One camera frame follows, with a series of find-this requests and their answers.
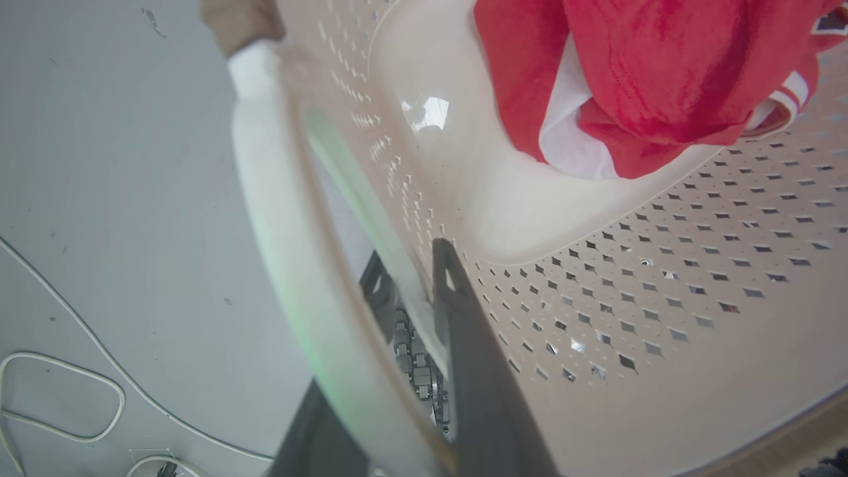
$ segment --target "white plastic laundry basket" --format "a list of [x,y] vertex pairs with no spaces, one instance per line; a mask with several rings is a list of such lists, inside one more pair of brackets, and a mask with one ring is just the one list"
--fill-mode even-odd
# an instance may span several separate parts
[[844,445],[840,425],[790,432],[844,393],[784,425],[848,383],[848,49],[821,56],[791,130],[589,182],[511,147],[472,6],[280,2],[283,44],[231,60],[260,249],[351,434],[396,475],[455,468],[344,267],[310,150],[446,372],[426,293],[430,243],[453,241],[563,474],[730,474],[754,455],[733,472],[792,475]]

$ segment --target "gray floor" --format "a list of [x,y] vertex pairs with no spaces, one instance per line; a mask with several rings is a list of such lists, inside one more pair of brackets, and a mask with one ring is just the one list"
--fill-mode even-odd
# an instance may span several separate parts
[[[229,142],[232,88],[196,10],[166,0],[0,3],[0,236],[160,404],[273,454],[310,371],[254,246]],[[328,192],[358,272],[371,247]],[[150,407],[0,251],[0,357],[14,351],[91,369],[127,393],[113,432],[89,446],[0,419],[29,477],[122,476],[149,449],[209,476],[267,467]],[[79,435],[101,430],[115,406],[108,387],[43,362],[13,362],[3,381],[4,408]],[[0,449],[4,472],[15,475]]]

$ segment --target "clothing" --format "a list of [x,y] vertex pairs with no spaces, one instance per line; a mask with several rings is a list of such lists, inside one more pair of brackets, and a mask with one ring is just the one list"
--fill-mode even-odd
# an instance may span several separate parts
[[697,143],[782,130],[845,39],[839,0],[477,0],[517,149],[575,177],[635,178]]

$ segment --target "white cable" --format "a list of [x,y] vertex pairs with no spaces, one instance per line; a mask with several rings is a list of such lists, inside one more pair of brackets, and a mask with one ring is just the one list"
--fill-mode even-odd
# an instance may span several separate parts
[[[118,383],[115,383],[112,379],[109,379],[105,376],[101,376],[100,374],[92,373],[87,369],[74,366],[69,362],[64,362],[54,357],[44,356],[38,353],[30,353],[28,351],[12,353],[6,356],[6,358],[3,359],[2,362],[0,362],[0,397],[3,396],[3,373],[6,371],[6,366],[12,360],[17,358],[30,358],[38,361],[49,362],[51,364],[55,364],[56,366],[69,369],[74,373],[79,373],[84,376],[88,376],[89,378],[96,379],[101,383],[107,384],[114,390],[114,392],[118,393],[118,411],[115,412],[114,417],[112,418],[112,422],[109,423],[108,426],[106,426],[106,429],[104,429],[100,434],[94,435],[92,437],[84,437],[82,435],[75,435],[71,434],[70,432],[65,432],[59,428],[53,427],[52,425],[45,424],[42,421],[38,421],[33,418],[27,418],[26,416],[22,416],[16,412],[6,411],[3,409],[2,405],[0,405],[0,416],[5,416],[7,418],[14,419],[25,424],[33,425],[37,428],[44,429],[56,435],[61,435],[65,439],[74,442],[81,442],[84,444],[89,442],[100,441],[104,436],[106,436],[106,434],[108,434],[112,430],[114,425],[118,423],[118,419],[120,418],[120,415],[124,412],[124,405],[126,404],[126,396],[124,395],[124,390],[122,390],[120,386],[118,386]],[[3,432],[3,426],[0,426],[0,442],[3,443],[3,447],[6,448],[6,452],[8,452],[9,456],[12,458],[12,462],[14,463],[14,466],[18,469],[18,472],[20,474],[24,474],[24,467],[20,463],[20,457],[18,457],[18,454],[12,449],[11,445],[9,445],[8,440],[6,439],[6,434]]]
[[40,283],[42,285],[42,287],[44,287],[44,289],[56,301],[58,301],[59,304],[76,320],[76,323],[78,325],[80,325],[80,327],[82,328],[83,331],[86,332],[88,337],[94,342],[94,345],[98,348],[98,350],[100,350],[100,353],[103,354],[103,356],[106,358],[107,361],[109,361],[109,364],[111,364],[115,368],[115,370],[118,371],[118,373],[121,375],[122,378],[126,379],[126,381],[128,383],[130,383],[130,386],[132,386],[132,389],[136,390],[136,392],[139,395],[141,395],[141,397],[144,399],[144,401],[147,401],[151,406],[155,407],[159,412],[163,413],[168,419],[170,419],[171,421],[173,421],[174,423],[176,423],[177,425],[179,425],[183,429],[188,430],[188,431],[194,433],[195,435],[203,437],[207,441],[214,442],[215,444],[217,444],[221,447],[224,447],[225,449],[229,449],[233,452],[237,452],[239,454],[242,454],[243,456],[252,457],[254,459],[259,459],[259,460],[266,461],[266,462],[273,462],[274,461],[273,457],[266,456],[266,455],[263,455],[263,454],[259,454],[257,452],[252,452],[252,451],[249,451],[247,449],[242,449],[241,447],[234,446],[233,444],[229,444],[229,443],[224,442],[220,439],[216,439],[215,437],[206,434],[202,430],[197,429],[195,427],[192,427],[190,424],[182,421],[177,416],[174,416],[173,414],[171,414],[170,411],[168,411],[167,409],[162,407],[161,404],[154,401],[153,398],[150,397],[150,395],[147,392],[145,392],[140,385],[138,385],[138,383],[130,376],[130,374],[127,371],[125,371],[124,368],[122,368],[120,366],[120,364],[118,364],[118,362],[112,357],[112,355],[109,354],[109,351],[106,350],[106,347],[103,346],[103,343],[100,342],[100,340],[94,334],[92,329],[88,328],[88,325],[86,324],[86,322],[84,322],[82,320],[82,317],[80,317],[80,315],[76,311],[74,311],[74,308],[68,303],[68,301],[65,298],[63,298],[62,295],[60,295],[59,292],[56,291],[56,289],[32,265],[30,265],[30,263],[28,261],[26,261],[26,259],[24,259],[24,257],[22,257],[18,253],[17,250],[12,248],[12,246],[9,245],[8,242],[6,242],[6,240],[2,236],[0,236],[0,248],[6,250],[8,252],[8,254],[12,256],[12,258],[14,258],[21,266],[23,266],[23,268],[25,268],[26,271],[29,272],[38,281],[38,283]]
[[126,477],[132,477],[132,474],[134,472],[136,472],[136,470],[138,470],[138,468],[141,467],[143,464],[148,463],[148,462],[156,462],[156,461],[175,463],[176,465],[179,465],[180,467],[182,467],[182,469],[185,470],[186,472],[188,472],[189,474],[194,475],[194,477],[200,477],[200,473],[196,469],[192,468],[192,466],[188,465],[187,463],[184,463],[183,461],[181,461],[179,459],[174,459],[173,457],[169,457],[169,456],[145,457],[144,459],[136,462],[136,465],[134,465],[130,468],[130,471],[126,473]]

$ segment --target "ventilation hole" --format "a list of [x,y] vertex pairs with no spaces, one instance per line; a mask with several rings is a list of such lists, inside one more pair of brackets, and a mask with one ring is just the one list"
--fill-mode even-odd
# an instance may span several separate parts
[[733,303],[724,303],[723,301],[719,301],[718,305],[722,308],[722,311],[726,311],[728,313],[739,313],[739,307]]
[[598,332],[598,341],[605,345],[612,346],[612,337],[609,334],[603,334],[600,331]]
[[606,370],[602,367],[594,364],[593,362],[589,363],[592,374],[606,381]]
[[636,371],[636,362],[621,353],[618,354],[618,362],[620,362],[625,368],[630,368],[633,371]]
[[684,343],[689,343],[689,337],[686,336],[685,332],[676,330],[674,328],[669,328],[668,331],[672,332],[672,339],[673,340],[683,341]]
[[779,273],[766,272],[766,276],[769,280],[773,282],[789,282],[789,280],[786,278],[786,275],[781,275]]
[[698,315],[693,315],[695,317],[695,322],[698,323],[698,326],[703,328],[715,328],[712,324],[712,320],[707,317],[699,317]]
[[578,353],[585,353],[586,345],[572,338],[572,349]]
[[806,258],[798,258],[798,257],[787,257],[789,261],[792,262],[792,265],[796,265],[798,267],[809,267],[812,265],[809,260]]
[[831,250],[831,249],[833,249],[833,246],[830,244],[830,242],[817,242],[817,241],[814,241],[814,240],[810,240],[810,244],[812,245],[812,248],[814,248],[816,250]]
[[655,344],[651,343],[650,341],[643,341],[643,343],[644,343],[644,350],[645,351],[648,351],[652,355],[663,357],[662,356],[662,346],[655,345]]

